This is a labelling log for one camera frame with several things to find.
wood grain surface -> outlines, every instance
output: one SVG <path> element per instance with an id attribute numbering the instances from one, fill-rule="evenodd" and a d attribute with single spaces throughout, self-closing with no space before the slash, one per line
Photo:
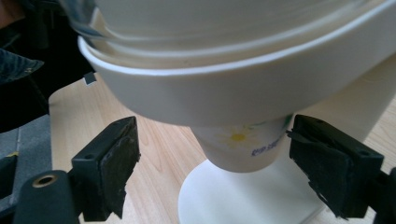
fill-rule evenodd
<path id="1" fill-rule="evenodd" d="M 136 116 L 142 157 L 126 186 L 123 219 L 112 215 L 106 223 L 178 223 L 180 187 L 188 173 L 205 160 L 203 151 L 190 128 L 136 115 L 119 103 L 100 76 L 96 77 L 98 81 L 91 85 L 80 80 L 49 98 L 53 169 L 69 171 L 71 158 L 109 123 Z M 396 166 L 395 113 L 393 100 L 365 141 L 386 156 L 386 172 Z M 372 223 L 374 215 L 370 211 L 365 219 L 346 222 L 325 209 L 311 223 Z"/>

dark fabric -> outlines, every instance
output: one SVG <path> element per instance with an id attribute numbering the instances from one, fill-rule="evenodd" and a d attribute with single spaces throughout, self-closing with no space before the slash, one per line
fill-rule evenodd
<path id="1" fill-rule="evenodd" d="M 48 114 L 47 101 L 55 91 L 93 71 L 78 50 L 78 34 L 69 26 L 67 17 L 45 8 L 40 15 L 41 20 L 37 20 L 36 16 L 27 13 L 24 20 L 9 26 L 19 35 L 6 50 L 34 63 L 41 61 L 44 64 L 34 72 L 30 70 L 32 73 L 26 77 L 23 77 L 26 74 L 22 70 L 20 79 L 0 85 L 0 133 Z M 38 32 L 37 29 L 32 30 L 36 27 L 32 23 L 37 21 L 43 22 L 40 27 L 46 27 L 43 34 L 48 45 L 44 49 L 42 45 L 37 46 L 36 38 L 32 38 L 32 34 Z"/>
<path id="2" fill-rule="evenodd" d="M 30 60 L 0 49 L 0 86 L 32 74 L 43 64 L 39 60 Z"/>

white plastic stand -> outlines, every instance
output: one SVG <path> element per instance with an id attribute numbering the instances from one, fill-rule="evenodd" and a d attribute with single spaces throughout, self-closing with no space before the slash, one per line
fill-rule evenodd
<path id="1" fill-rule="evenodd" d="M 305 223 L 323 208 L 287 150 L 272 165 L 247 174 L 204 161 L 187 176 L 178 198 L 180 224 Z"/>

